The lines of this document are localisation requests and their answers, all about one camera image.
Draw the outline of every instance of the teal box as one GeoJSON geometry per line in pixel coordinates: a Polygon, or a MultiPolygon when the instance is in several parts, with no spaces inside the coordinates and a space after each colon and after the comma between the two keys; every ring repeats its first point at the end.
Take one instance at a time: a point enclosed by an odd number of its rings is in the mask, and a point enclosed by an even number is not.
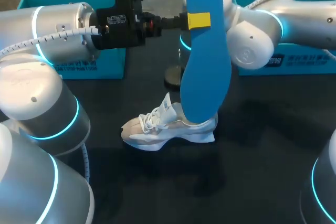
{"type": "MultiPolygon", "coordinates": [[[[254,0],[234,0],[240,6],[247,6],[254,0]]],[[[334,0],[297,0],[334,1],[334,0]]],[[[336,61],[330,59],[321,49],[295,44],[279,44],[268,64],[257,70],[239,68],[241,76],[268,76],[279,74],[326,74],[336,73],[336,61]]]]}
{"type": "MultiPolygon", "coordinates": [[[[97,9],[111,7],[115,0],[21,0],[17,9],[78,2],[86,2],[97,9]]],[[[125,48],[103,50],[96,61],[78,61],[54,67],[65,80],[122,79],[125,54],[125,48]]]]}

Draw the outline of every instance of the shoelace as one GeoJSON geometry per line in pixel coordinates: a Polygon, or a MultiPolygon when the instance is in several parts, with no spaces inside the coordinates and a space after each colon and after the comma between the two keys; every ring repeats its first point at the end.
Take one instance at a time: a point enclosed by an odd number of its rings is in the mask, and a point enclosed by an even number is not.
{"type": "Polygon", "coordinates": [[[158,109],[159,107],[155,108],[151,113],[148,113],[147,115],[139,115],[141,129],[144,133],[148,133],[153,128],[155,128],[156,131],[158,131],[159,129],[168,129],[168,126],[166,126],[165,124],[159,124],[159,117],[157,117],[156,120],[153,118],[154,116],[158,116],[158,109]]]}

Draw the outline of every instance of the white sneaker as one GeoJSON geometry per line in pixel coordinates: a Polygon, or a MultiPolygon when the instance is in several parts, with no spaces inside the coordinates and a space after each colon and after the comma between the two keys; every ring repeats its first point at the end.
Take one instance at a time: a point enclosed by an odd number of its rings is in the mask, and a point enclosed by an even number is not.
{"type": "Polygon", "coordinates": [[[183,114],[181,104],[171,104],[168,93],[160,107],[128,121],[121,128],[121,137],[127,144],[144,151],[158,151],[174,137],[193,143],[210,143],[215,141],[213,131],[217,121],[215,115],[201,124],[189,122],[183,114]]]}

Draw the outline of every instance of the black table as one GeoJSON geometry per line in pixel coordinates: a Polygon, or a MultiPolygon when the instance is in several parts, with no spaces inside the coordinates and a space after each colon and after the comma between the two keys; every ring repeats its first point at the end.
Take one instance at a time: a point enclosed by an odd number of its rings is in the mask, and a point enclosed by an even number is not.
{"type": "MultiPolygon", "coordinates": [[[[336,128],[336,76],[239,77],[233,67],[215,143],[131,148],[120,126],[160,105],[178,43],[172,30],[129,49],[123,80],[67,81],[91,119],[94,223],[301,223],[300,189],[336,128]]],[[[82,172],[81,152],[68,158],[82,172]]]]}

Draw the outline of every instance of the blue insole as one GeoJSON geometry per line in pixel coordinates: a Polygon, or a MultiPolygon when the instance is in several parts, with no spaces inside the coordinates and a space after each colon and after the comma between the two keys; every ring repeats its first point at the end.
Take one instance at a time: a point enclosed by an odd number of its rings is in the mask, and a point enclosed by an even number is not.
{"type": "Polygon", "coordinates": [[[210,13],[211,27],[191,30],[192,50],[181,82],[186,118],[202,123],[222,105],[231,79],[223,0],[187,0],[189,13],[210,13]]]}

